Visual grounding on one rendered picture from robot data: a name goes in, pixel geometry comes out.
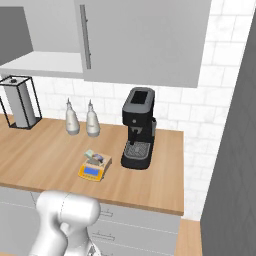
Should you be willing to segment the colourful wrapped bar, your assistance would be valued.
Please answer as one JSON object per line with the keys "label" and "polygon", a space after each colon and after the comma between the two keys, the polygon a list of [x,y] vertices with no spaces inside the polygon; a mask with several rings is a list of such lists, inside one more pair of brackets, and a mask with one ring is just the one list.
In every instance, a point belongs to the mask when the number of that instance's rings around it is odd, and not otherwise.
{"label": "colourful wrapped bar", "polygon": [[84,153],[84,156],[87,158],[87,162],[93,165],[102,165],[104,158],[95,153],[93,150],[89,149]]}

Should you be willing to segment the yellow digital scale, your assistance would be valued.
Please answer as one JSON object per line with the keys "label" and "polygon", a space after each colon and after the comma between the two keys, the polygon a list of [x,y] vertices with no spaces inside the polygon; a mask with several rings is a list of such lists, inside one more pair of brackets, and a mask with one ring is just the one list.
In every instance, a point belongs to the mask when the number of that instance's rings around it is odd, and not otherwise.
{"label": "yellow digital scale", "polygon": [[108,155],[103,155],[103,162],[99,165],[94,165],[88,161],[84,161],[80,166],[78,175],[89,181],[100,182],[110,165],[112,164],[112,157]]}

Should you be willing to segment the grey base cabinet front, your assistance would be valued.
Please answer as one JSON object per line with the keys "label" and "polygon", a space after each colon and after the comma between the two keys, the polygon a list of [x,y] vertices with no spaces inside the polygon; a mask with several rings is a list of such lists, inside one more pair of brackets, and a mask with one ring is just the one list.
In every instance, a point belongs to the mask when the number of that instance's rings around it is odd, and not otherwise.
{"label": "grey base cabinet front", "polygon": [[39,229],[38,192],[0,186],[0,252],[28,256]]}

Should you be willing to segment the dark grey cabinet door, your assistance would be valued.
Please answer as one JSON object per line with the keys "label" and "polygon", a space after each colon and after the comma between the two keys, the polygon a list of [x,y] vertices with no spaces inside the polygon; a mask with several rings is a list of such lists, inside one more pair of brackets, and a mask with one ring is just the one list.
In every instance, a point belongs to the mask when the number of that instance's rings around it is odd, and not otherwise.
{"label": "dark grey cabinet door", "polygon": [[33,51],[23,7],[0,7],[0,66]]}

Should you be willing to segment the black coffee machine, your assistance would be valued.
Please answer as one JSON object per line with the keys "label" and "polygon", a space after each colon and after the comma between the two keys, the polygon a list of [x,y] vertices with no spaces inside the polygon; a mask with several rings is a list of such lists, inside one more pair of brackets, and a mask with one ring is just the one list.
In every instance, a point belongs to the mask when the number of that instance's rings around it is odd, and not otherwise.
{"label": "black coffee machine", "polygon": [[144,170],[150,165],[157,124],[153,117],[154,102],[153,89],[134,87],[122,107],[122,122],[128,127],[121,158],[125,168]]}

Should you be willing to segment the white bottle with spout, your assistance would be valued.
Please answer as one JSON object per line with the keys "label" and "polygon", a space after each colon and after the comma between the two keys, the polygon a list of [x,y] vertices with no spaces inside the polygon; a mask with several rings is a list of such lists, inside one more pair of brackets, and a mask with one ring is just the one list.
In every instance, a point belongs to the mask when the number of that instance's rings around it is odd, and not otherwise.
{"label": "white bottle with spout", "polygon": [[70,100],[67,100],[66,131],[69,135],[77,135],[80,132],[80,124]]}
{"label": "white bottle with spout", "polygon": [[86,131],[90,137],[97,137],[100,134],[100,125],[97,118],[97,114],[93,109],[92,102],[89,102],[88,104]]}

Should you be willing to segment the grey drawer front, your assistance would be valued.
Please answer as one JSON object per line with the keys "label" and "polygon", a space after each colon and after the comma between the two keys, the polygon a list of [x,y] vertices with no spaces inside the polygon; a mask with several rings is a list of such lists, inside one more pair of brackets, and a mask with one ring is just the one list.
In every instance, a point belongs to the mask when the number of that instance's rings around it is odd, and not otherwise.
{"label": "grey drawer front", "polygon": [[[89,235],[102,256],[174,256],[177,231],[119,224],[98,220],[88,228]],[[92,237],[92,233],[111,234],[115,241]]]}
{"label": "grey drawer front", "polygon": [[[100,215],[101,210],[113,212],[112,217]],[[46,224],[90,227],[98,220],[130,224],[162,231],[177,231],[180,217],[132,207],[100,203],[97,199],[57,190],[42,192],[37,198],[36,209],[41,221]]]}

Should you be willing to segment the white paper towel roll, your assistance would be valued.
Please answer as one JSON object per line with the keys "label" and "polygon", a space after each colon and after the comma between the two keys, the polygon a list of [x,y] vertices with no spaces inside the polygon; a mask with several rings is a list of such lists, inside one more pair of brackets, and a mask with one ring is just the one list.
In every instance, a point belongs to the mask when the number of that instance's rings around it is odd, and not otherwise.
{"label": "white paper towel roll", "polygon": [[34,125],[36,118],[26,84],[22,83],[19,87],[5,86],[4,90],[14,115],[16,126],[24,128],[28,124]]}

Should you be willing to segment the dark grey tall unit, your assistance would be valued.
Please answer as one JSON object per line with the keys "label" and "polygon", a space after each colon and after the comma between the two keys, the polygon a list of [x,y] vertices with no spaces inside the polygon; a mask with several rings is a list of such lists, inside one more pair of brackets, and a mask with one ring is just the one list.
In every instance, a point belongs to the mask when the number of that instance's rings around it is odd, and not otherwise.
{"label": "dark grey tall unit", "polygon": [[256,11],[200,225],[203,256],[256,256]]}

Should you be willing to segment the grey wall cabinet body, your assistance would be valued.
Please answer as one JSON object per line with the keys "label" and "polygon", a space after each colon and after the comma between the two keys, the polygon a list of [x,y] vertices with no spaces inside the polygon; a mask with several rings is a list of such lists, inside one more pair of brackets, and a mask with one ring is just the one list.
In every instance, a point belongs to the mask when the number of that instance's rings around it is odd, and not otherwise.
{"label": "grey wall cabinet body", "polygon": [[33,51],[0,66],[0,74],[83,77],[76,0],[0,0],[23,7]]}

